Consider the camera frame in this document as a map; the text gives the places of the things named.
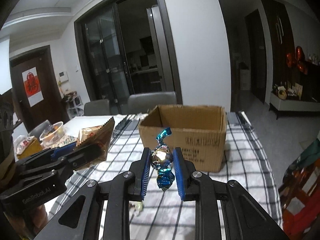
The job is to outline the person's left hand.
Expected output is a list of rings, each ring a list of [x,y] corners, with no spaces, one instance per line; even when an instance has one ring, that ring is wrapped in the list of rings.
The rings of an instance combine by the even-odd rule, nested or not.
[[[48,223],[48,215],[44,205],[36,207],[27,213],[25,218],[16,217],[12,222],[12,226],[16,232],[26,239],[34,239],[34,237]]]

